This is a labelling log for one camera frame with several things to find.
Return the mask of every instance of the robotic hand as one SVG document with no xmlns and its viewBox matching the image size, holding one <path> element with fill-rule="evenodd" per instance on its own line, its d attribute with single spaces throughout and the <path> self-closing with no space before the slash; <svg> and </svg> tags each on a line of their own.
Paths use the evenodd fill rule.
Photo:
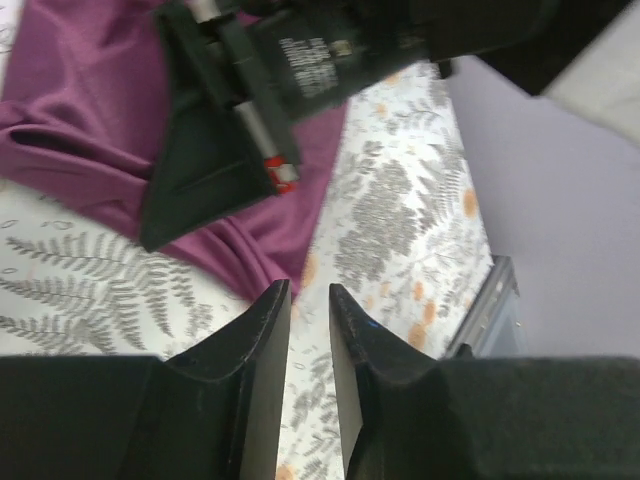
<svg viewBox="0 0 640 480">
<path fill-rule="evenodd" d="M 558 0 L 171 0 L 155 12 L 172 79 L 165 150 L 147 190 L 149 251 L 296 188 L 291 126 L 421 59 L 511 45 Z M 246 25 L 241 11 L 259 16 Z"/>
</svg>

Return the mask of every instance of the tablecloth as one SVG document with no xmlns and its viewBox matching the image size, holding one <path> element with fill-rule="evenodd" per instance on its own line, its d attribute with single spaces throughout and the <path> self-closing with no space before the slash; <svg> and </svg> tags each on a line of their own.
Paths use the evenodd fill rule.
<svg viewBox="0 0 640 480">
<path fill-rule="evenodd" d="M 20 3 L 4 1 L 7 45 Z M 353 97 L 292 310 L 276 477 L 343 478 L 329 283 L 344 284 L 374 318 L 438 357 L 490 267 L 437 69 L 419 63 Z M 246 307 L 198 269 L 0 180 L 0 354 L 169 358 Z"/>
</svg>

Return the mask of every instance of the wall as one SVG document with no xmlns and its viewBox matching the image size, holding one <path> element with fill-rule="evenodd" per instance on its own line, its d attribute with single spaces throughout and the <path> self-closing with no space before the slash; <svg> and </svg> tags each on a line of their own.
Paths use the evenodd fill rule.
<svg viewBox="0 0 640 480">
<path fill-rule="evenodd" d="M 474 58 L 449 80 L 494 253 L 535 354 L 640 356 L 640 149 Z"/>
</svg>

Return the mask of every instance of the maroon towel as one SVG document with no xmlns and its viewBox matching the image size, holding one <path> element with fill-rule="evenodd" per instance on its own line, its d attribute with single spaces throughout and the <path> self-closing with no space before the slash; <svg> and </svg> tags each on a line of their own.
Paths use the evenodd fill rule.
<svg viewBox="0 0 640 480">
<path fill-rule="evenodd" d="M 150 11 L 160 0 L 29 0 L 0 103 L 0 176 L 130 238 L 162 148 L 169 89 Z M 336 157 L 344 108 L 296 128 L 297 191 L 269 198 L 163 251 L 255 299 L 297 291 Z"/>
</svg>

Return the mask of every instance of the cloth fold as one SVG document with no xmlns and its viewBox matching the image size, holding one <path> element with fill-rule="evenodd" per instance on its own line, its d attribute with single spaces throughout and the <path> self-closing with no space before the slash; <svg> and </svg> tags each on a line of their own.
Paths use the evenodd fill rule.
<svg viewBox="0 0 640 480">
<path fill-rule="evenodd" d="M 0 176 L 130 238 L 169 113 L 151 10 L 160 0 L 26 2 L 0 102 Z M 295 130 L 297 191 L 201 228 L 163 252 L 253 300 L 275 279 L 297 292 L 340 143 L 345 107 Z"/>
</svg>

